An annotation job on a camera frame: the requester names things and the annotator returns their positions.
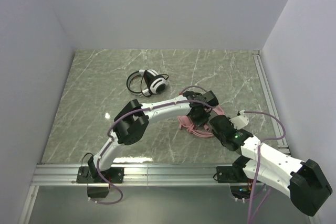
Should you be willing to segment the white and black headphones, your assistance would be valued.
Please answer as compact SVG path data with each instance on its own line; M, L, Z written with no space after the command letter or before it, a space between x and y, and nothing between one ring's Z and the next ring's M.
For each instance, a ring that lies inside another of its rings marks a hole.
M138 77L142 78L140 91L134 91L131 89L131 82ZM159 74L153 69L138 70L128 76L126 86L133 95L150 97L161 94L168 85L168 79L168 74Z

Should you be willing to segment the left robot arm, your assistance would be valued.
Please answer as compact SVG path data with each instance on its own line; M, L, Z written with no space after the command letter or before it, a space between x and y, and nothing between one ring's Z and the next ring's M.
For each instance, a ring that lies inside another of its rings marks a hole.
M143 137L149 124L186 116L195 125L203 126L208 122L210 109L216 106L218 99L213 91L204 94L186 91L175 98L156 103L140 103L137 99L130 101L114 118L104 146L88 161L93 180L102 181L100 175L111 168L125 146L135 144Z

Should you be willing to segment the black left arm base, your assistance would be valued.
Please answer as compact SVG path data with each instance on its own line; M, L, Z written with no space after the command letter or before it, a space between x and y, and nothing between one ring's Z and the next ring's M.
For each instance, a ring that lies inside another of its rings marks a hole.
M123 192L116 184L122 184L124 179L123 167L111 167L107 170L97 170L92 153L85 153L78 168L76 183L87 185L89 201L101 205L114 205L123 199ZM112 201L101 201L108 196L111 189L115 189L120 198Z

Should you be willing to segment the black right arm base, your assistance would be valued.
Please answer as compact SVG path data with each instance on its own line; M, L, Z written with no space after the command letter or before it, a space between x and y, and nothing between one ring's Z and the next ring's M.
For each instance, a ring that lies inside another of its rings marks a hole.
M234 166L217 166L213 180L219 184L229 184L230 193L236 201L249 201L253 180Z

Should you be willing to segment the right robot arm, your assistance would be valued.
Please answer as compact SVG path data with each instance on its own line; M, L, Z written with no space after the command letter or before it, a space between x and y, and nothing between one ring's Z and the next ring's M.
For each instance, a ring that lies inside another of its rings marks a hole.
M294 206L307 216L314 216L332 194L332 188L319 164L286 155L243 128L245 116L228 119L217 115L209 121L214 136L240 157L232 166L216 168L219 183L244 183L257 178L288 196Z

